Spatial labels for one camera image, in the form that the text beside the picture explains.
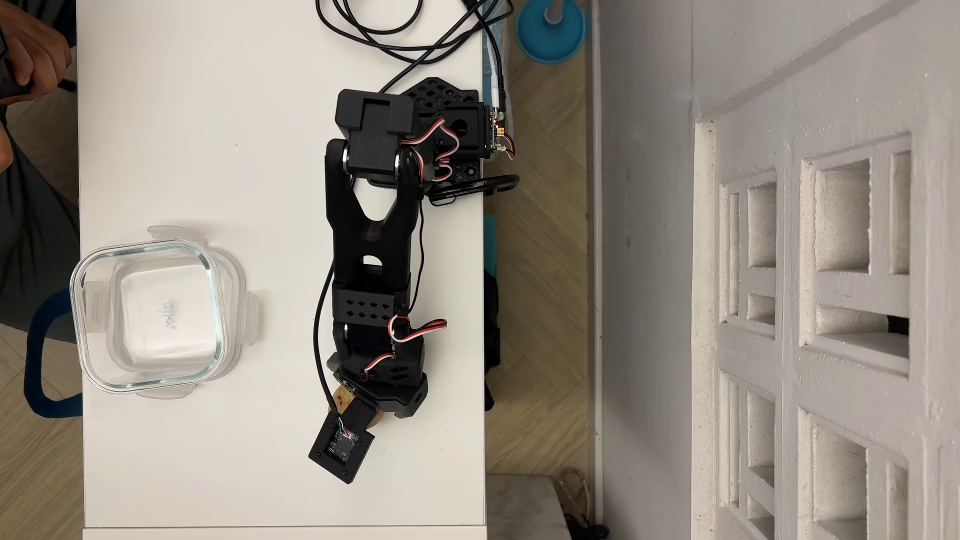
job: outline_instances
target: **white pole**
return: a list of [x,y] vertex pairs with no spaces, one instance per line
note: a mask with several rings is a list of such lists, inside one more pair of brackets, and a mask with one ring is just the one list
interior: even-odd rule
[[558,24],[564,19],[564,0],[550,0],[550,6],[543,13],[550,24]]

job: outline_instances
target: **hand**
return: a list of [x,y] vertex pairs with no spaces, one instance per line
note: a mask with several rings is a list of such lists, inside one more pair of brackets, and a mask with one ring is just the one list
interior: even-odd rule
[[0,30],[3,30],[10,50],[7,58],[13,68],[13,77],[20,85],[33,78],[29,94],[0,100],[9,105],[46,95],[63,79],[70,65],[70,47],[66,38],[50,26],[17,6],[0,0]]

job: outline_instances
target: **circuit board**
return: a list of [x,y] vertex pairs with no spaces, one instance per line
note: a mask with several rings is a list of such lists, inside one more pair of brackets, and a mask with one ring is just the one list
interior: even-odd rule
[[353,452],[354,447],[356,447],[357,441],[353,438],[347,437],[346,435],[337,431],[333,438],[330,439],[330,445],[326,447],[326,451],[346,463],[350,459],[350,453]]

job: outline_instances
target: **person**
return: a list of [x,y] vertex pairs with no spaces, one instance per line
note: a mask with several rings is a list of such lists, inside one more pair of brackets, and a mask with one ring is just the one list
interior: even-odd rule
[[[50,93],[63,79],[76,44],[73,0],[0,0],[0,31],[16,81],[30,94],[0,101],[0,324],[21,330],[51,294],[70,283],[80,259],[80,212],[43,178],[7,131],[7,106]],[[61,317],[49,337],[74,341]]]

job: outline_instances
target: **black cable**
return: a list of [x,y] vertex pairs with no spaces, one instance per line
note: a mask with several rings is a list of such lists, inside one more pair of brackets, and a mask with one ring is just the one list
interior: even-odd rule
[[[344,3],[344,6],[343,6],[343,7],[340,6],[340,1],[343,1],[343,3]],[[473,6],[470,6],[470,7],[468,8],[467,13],[465,13],[464,16],[461,17],[460,20],[457,21],[457,23],[454,24],[454,25],[450,28],[450,30],[449,30],[446,34],[444,34],[444,36],[441,37],[436,43],[434,43],[433,45],[422,45],[422,46],[388,45],[388,44],[380,43],[380,42],[376,41],[375,39],[373,39],[373,37],[372,37],[372,34],[379,34],[379,35],[396,34],[396,33],[400,32],[400,31],[406,29],[407,27],[409,27],[409,25],[412,24],[413,21],[416,20],[417,17],[420,15],[420,2],[418,2],[418,6],[417,6],[417,8],[415,9],[414,14],[413,14],[413,15],[411,16],[411,18],[408,19],[407,22],[404,23],[403,25],[401,25],[401,26],[399,26],[399,27],[397,27],[397,28],[389,29],[389,30],[375,30],[375,29],[371,29],[371,28],[368,28],[368,27],[364,26],[363,24],[361,24],[361,23],[356,19],[356,17],[353,15],[352,10],[350,9],[348,0],[333,0],[332,3],[333,3],[333,5],[334,5],[334,7],[337,9],[337,12],[345,19],[345,21],[346,21],[350,26],[352,26],[352,27],[355,28],[360,34],[362,34],[363,37],[354,36],[353,34],[350,34],[349,32],[345,32],[345,31],[343,31],[343,30],[341,30],[341,29],[333,26],[333,24],[331,24],[330,21],[328,21],[328,20],[326,19],[326,17],[324,16],[324,12],[323,12],[323,10],[322,10],[321,7],[320,7],[320,0],[314,0],[314,7],[315,7],[316,10],[317,10],[317,16],[320,18],[320,20],[323,22],[323,24],[324,24],[327,28],[329,28],[331,31],[335,32],[336,34],[339,34],[340,36],[346,37],[346,38],[351,39],[351,40],[353,40],[353,41],[356,41],[356,42],[358,42],[358,43],[362,43],[362,44],[364,44],[364,45],[367,45],[367,46],[370,46],[370,47],[374,47],[374,48],[380,49],[380,50],[383,51],[384,53],[390,55],[390,56],[393,57],[393,58],[396,58],[397,60],[405,61],[405,62],[408,62],[408,63],[411,64],[411,65],[408,66],[406,69],[404,69],[400,74],[398,74],[396,77],[394,77],[394,79],[393,79],[392,81],[390,81],[387,86],[384,86],[384,88],[380,90],[381,92],[385,92],[385,91],[387,91],[388,89],[390,89],[391,86],[393,86],[394,84],[396,84],[397,81],[399,81],[399,80],[402,79],[404,76],[406,76],[408,73],[410,73],[411,71],[413,71],[413,69],[416,68],[418,65],[421,65],[421,64],[426,65],[426,64],[429,64],[429,63],[434,63],[434,62],[437,62],[437,61],[441,61],[441,60],[445,59],[446,57],[448,57],[449,55],[453,54],[453,52],[455,52],[458,48],[460,48],[460,46],[463,45],[470,36],[472,36],[472,35],[475,34],[476,32],[479,32],[479,31],[485,29],[483,23],[486,23],[486,24],[489,26],[489,25],[491,25],[491,24],[493,24],[493,23],[495,23],[495,22],[501,21],[501,20],[507,18],[508,16],[510,16],[510,15],[514,12],[514,3],[513,3],[513,0],[506,0],[507,5],[510,6],[510,9],[509,9],[507,12],[505,12],[505,13],[503,13],[503,14],[501,14],[501,15],[498,15],[498,16],[495,17],[495,18],[488,19],[488,17],[490,17],[490,15],[492,14],[492,12],[497,9],[497,7],[499,6],[499,4],[500,4],[501,1],[502,1],[502,0],[495,0],[495,1],[493,1],[493,2],[491,3],[491,5],[487,8],[487,10],[486,10],[485,12],[483,12],[483,15],[482,15],[482,16],[479,15],[479,14],[477,15],[478,18],[481,19],[481,22],[478,22],[477,24],[473,25],[473,26],[472,26],[471,28],[469,28],[468,30],[463,31],[462,33],[460,33],[459,35],[457,35],[456,37],[454,37],[454,38],[451,39],[450,41],[445,41],[445,40],[446,40],[448,37],[450,37],[458,28],[460,28],[460,26],[461,26],[472,14],[479,12],[479,10],[480,10],[480,8],[483,6],[484,2],[476,2]],[[442,54],[440,54],[439,56],[437,56],[437,57],[435,57],[435,58],[432,58],[432,59],[428,59],[428,58],[427,58],[427,57],[429,57],[431,54],[436,53],[436,52],[438,52],[438,51],[440,51],[440,50],[442,50],[442,49],[446,49],[446,50],[445,50]],[[422,51],[424,54],[423,54],[423,55],[420,55],[420,56],[419,56],[418,58],[416,58],[416,59],[411,59],[411,58],[404,57],[404,56],[402,56],[402,55],[400,55],[400,54],[397,54],[397,53],[395,53],[394,51],[411,51],[411,52]],[[500,56],[499,56],[499,51],[496,50],[496,52],[497,52],[498,74],[500,75],[501,86],[502,86],[503,73],[502,73],[502,71],[500,71],[500,68],[499,68],[499,65],[501,64],[501,60],[500,60]]]
[[[509,10],[508,12],[503,13],[502,15],[499,15],[497,18],[491,19],[491,20],[489,20],[489,21],[487,21],[487,22],[493,24],[494,22],[498,22],[498,21],[503,20],[503,19],[507,18],[508,16],[510,16],[510,14],[514,12],[513,0],[507,0],[507,3],[510,5],[510,10]],[[462,33],[460,33],[458,36],[456,36],[456,37],[455,37],[454,39],[452,39],[451,41],[448,41],[448,42],[445,42],[445,43],[440,43],[440,44],[433,44],[433,45],[415,45],[415,46],[388,45],[388,44],[379,43],[379,42],[377,42],[377,41],[373,41],[373,40],[370,40],[370,39],[363,39],[362,37],[354,36],[353,34],[351,34],[351,33],[349,33],[349,32],[345,32],[345,31],[340,30],[339,28],[333,26],[333,25],[330,23],[330,21],[328,21],[328,20],[326,19],[326,17],[324,16],[324,12],[323,12],[323,10],[321,10],[321,8],[320,8],[320,0],[314,0],[314,7],[316,8],[317,15],[320,17],[320,20],[323,22],[323,24],[324,24],[327,28],[329,28],[330,30],[332,30],[334,33],[339,34],[340,36],[346,37],[347,39],[351,39],[351,40],[353,40],[353,41],[356,41],[356,42],[358,42],[358,43],[363,43],[364,45],[368,45],[368,46],[370,46],[370,47],[374,47],[374,48],[382,49],[382,50],[389,50],[389,51],[411,51],[411,52],[417,52],[417,51],[436,51],[436,50],[439,50],[439,49],[445,49],[445,48],[447,48],[447,47],[452,47],[452,46],[458,45],[458,43],[460,43],[460,42],[463,41],[463,40],[466,40],[467,37],[470,37],[472,34],[480,31],[480,29],[482,28],[479,24],[476,24],[476,25],[474,25],[472,28],[470,28],[469,30],[465,30],[465,31],[463,31]],[[347,22],[349,22],[350,25],[353,26],[353,22],[352,22],[352,21],[354,21],[354,20],[356,20],[356,19],[354,18],[354,19],[351,20],[350,18],[348,18],[348,19],[347,19]]]
[[334,7],[337,8],[337,11],[340,12],[340,15],[344,19],[346,19],[351,25],[353,25],[353,28],[356,28],[360,32],[363,32],[365,34],[377,34],[378,36],[388,36],[390,34],[398,34],[400,32],[403,32],[404,30],[409,28],[410,25],[413,24],[415,20],[417,20],[417,17],[420,16],[420,10],[423,9],[423,0],[417,0],[417,8],[414,10],[414,14],[410,15],[410,18],[407,19],[407,22],[401,24],[400,26],[397,26],[396,28],[392,28],[390,30],[375,30],[374,28],[367,28],[366,26],[363,26],[362,24],[360,24],[359,21],[357,21],[357,18],[353,16],[353,12],[350,10],[350,3],[347,0],[344,0],[344,8],[347,9],[346,13],[344,13],[344,10],[340,8],[340,2],[338,2],[337,0],[333,1],[333,5]]
[[326,290],[330,288],[330,280],[333,279],[333,262],[330,262],[330,271],[326,273],[324,290],[320,293],[320,301],[317,303],[317,314],[313,317],[313,359],[317,362],[317,373],[320,374],[320,384],[324,387],[326,402],[330,404],[330,410],[337,410],[337,404],[333,401],[333,395],[330,394],[330,387],[326,384],[326,370],[324,361],[320,358],[320,312],[324,309],[324,298]]
[[414,300],[410,303],[410,311],[414,310],[417,296],[420,294],[420,276],[423,274],[423,199],[420,199],[420,270],[417,271],[417,288],[414,289]]
[[[483,4],[480,3],[480,2],[477,2],[476,4],[473,4],[473,7],[471,7],[470,9],[468,9],[467,12],[464,13],[464,16],[460,17],[460,20],[458,20],[458,21],[456,22],[456,24],[454,24],[453,26],[451,26],[450,29],[447,30],[445,34],[443,34],[442,36],[440,36],[440,39],[437,39],[437,42],[433,44],[434,47],[436,47],[436,46],[440,45],[441,43],[443,43],[443,42],[444,42],[444,39],[447,39],[448,37],[450,37],[451,34],[453,34],[454,32],[456,32],[456,30],[457,30],[458,28],[460,28],[460,25],[461,25],[461,24],[464,24],[464,21],[466,21],[467,19],[469,19],[471,15],[473,15],[473,14],[476,13],[478,10],[480,10],[480,6],[483,6]],[[411,71],[413,71],[414,69],[416,69],[418,65],[422,64],[423,61],[426,60],[426,57],[428,57],[428,56],[430,56],[431,54],[433,54],[434,50],[435,50],[435,49],[427,49],[426,51],[423,51],[423,54],[420,55],[419,58],[417,58],[416,60],[410,62],[410,65],[408,65],[408,66],[406,66],[405,68],[403,68],[403,70],[400,71],[399,73],[397,73],[396,76],[393,77],[393,79],[391,79],[389,83],[387,83],[387,84],[384,85],[382,88],[380,88],[380,93],[382,94],[382,93],[386,92],[387,90],[390,89],[391,86],[395,85],[397,81],[399,81],[400,79],[403,79],[404,77],[406,77],[408,73],[410,73]]]

